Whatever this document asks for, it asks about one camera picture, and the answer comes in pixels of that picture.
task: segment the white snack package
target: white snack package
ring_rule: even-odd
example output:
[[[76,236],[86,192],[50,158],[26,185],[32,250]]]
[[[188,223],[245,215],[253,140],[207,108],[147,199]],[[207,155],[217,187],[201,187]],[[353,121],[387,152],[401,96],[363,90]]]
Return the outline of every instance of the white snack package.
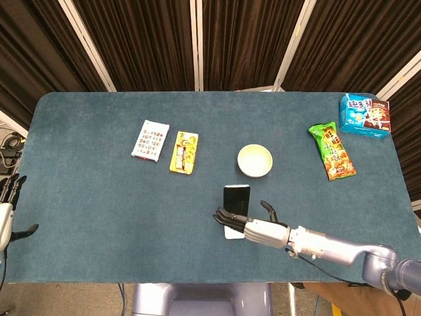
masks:
[[[158,161],[170,125],[145,120],[132,156]]]

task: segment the snack package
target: snack package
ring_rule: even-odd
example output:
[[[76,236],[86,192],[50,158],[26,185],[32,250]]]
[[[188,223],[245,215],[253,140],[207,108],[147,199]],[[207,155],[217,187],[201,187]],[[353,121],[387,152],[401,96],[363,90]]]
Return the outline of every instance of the snack package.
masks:
[[[311,126],[309,132],[317,141],[330,181],[357,174],[336,134],[335,122]]]
[[[158,162],[170,126],[145,120],[134,145],[132,156]]]
[[[191,174],[195,164],[197,142],[199,135],[187,132],[178,132],[174,151],[172,153],[170,170],[174,172]]]
[[[345,94],[339,106],[342,132],[383,138],[390,133],[389,102]]]

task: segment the green snack bag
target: green snack bag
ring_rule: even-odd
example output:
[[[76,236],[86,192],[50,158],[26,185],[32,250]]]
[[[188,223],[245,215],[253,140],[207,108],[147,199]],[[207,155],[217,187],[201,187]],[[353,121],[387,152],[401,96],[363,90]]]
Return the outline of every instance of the green snack bag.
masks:
[[[317,142],[330,181],[357,174],[337,136],[335,122],[313,125],[309,132]]]

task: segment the white bowl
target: white bowl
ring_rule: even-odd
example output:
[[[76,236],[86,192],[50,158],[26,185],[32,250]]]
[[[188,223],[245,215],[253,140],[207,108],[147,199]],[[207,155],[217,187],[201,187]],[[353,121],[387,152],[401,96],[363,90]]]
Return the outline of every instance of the white bowl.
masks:
[[[250,144],[241,148],[237,161],[241,171],[253,178],[267,174],[273,164],[270,152],[265,147],[257,144]]]

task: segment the gray metal base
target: gray metal base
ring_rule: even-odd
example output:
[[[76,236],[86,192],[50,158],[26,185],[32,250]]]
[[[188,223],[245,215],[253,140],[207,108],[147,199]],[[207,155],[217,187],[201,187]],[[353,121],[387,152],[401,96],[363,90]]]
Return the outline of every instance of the gray metal base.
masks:
[[[133,316],[272,316],[269,283],[136,284]]]

